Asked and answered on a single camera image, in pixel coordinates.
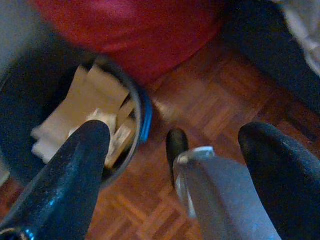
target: dark fabric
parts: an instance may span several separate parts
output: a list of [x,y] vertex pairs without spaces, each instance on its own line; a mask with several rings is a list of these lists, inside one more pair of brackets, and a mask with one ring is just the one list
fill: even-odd
[[244,0],[230,9],[222,38],[320,114],[320,78],[307,65],[275,3]]

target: floor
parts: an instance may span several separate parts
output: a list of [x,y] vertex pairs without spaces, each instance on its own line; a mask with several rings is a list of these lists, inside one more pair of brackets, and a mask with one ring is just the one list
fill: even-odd
[[[239,129],[263,121],[320,157],[320,117],[220,40],[147,90],[156,106],[150,140],[122,177],[100,192],[87,240],[202,239],[170,184],[165,137],[173,127],[187,132],[191,147],[212,145],[218,155],[245,164]],[[13,179],[0,189],[0,217],[21,191]]]

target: black shoe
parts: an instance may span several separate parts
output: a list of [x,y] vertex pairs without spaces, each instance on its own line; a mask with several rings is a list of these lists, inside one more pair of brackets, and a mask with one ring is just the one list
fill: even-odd
[[180,154],[188,151],[188,149],[188,138],[185,132],[180,128],[170,130],[166,136],[166,156],[170,167],[173,188],[175,188],[174,161]]

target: white cloth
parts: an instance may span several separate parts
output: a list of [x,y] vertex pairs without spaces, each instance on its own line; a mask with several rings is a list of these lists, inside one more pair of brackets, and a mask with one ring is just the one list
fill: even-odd
[[272,0],[280,5],[287,26],[301,45],[305,60],[320,76],[320,0]]

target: red fabric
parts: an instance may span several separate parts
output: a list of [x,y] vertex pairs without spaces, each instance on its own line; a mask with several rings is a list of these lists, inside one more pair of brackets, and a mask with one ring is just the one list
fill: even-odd
[[139,83],[187,60],[219,31],[221,0],[32,0],[70,42],[115,60]]

